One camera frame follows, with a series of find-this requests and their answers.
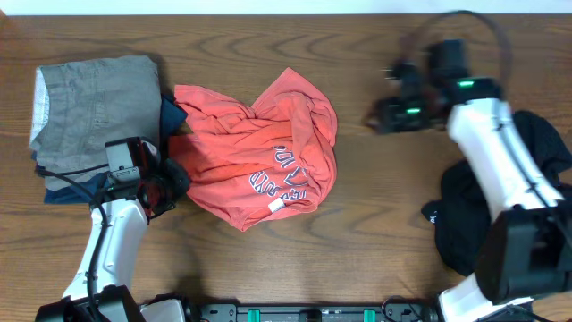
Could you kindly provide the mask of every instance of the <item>white tag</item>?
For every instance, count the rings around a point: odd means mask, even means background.
[[[275,201],[269,203],[268,207],[270,208],[270,211],[272,211],[272,213],[275,213],[276,211],[286,207],[286,205],[284,205],[284,201],[282,201],[282,198],[278,198]]]

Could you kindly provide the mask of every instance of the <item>red garment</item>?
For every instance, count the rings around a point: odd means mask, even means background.
[[[175,86],[194,134],[170,138],[170,157],[199,206],[241,231],[317,209],[332,189],[338,128],[328,98],[288,68],[252,105],[199,86]]]

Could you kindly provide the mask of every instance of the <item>wood surface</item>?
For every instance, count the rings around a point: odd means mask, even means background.
[[[0,320],[30,321],[40,305],[58,301],[90,230],[86,206],[43,204],[27,148],[34,70],[121,55],[149,55],[164,90],[197,84],[247,104],[292,67],[328,96],[339,119],[337,182],[315,213],[241,233],[185,199],[149,226],[136,301],[178,291],[199,302],[371,303],[393,294],[430,298],[460,281],[419,212],[440,197],[443,171],[462,158],[458,148],[443,132],[376,136],[361,125],[372,103],[391,93],[383,69],[400,37],[427,17],[9,17],[0,34]],[[572,19],[492,17],[514,47],[511,104],[546,117],[570,146]],[[468,40],[475,74],[497,76],[486,28],[454,18],[425,43],[448,37]],[[561,294],[534,306],[563,320],[572,317],[571,300]]]

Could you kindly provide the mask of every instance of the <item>gray cloth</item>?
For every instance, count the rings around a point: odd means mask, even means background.
[[[46,102],[42,113],[47,120],[32,122],[29,144],[37,152],[38,165],[63,173],[106,164],[106,142],[135,136],[149,138],[158,146],[161,94],[157,67],[148,57],[40,66],[39,71],[46,86],[41,102]],[[37,100],[35,97],[35,119],[41,114],[36,111]],[[107,170],[104,167],[69,178],[85,182]],[[67,186],[56,178],[46,178],[49,190]]]

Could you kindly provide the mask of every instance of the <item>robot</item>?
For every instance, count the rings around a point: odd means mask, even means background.
[[[80,268],[63,298],[42,306],[36,320],[545,320],[519,305],[572,290],[572,203],[547,182],[530,157],[512,122],[502,86],[470,75],[462,42],[444,41],[429,53],[429,79],[441,97],[438,111],[431,112],[425,103],[415,66],[401,57],[391,70],[391,76],[400,81],[400,96],[378,106],[378,124],[390,132],[418,131],[441,119],[471,165],[492,220],[475,272],[440,293],[434,303],[400,298],[381,306],[194,306],[182,297],[162,295],[137,305],[129,289],[141,238],[150,221],[173,208],[191,182],[175,162],[162,161],[148,140],[129,138],[105,144],[111,184],[102,187],[90,203],[93,226]]]

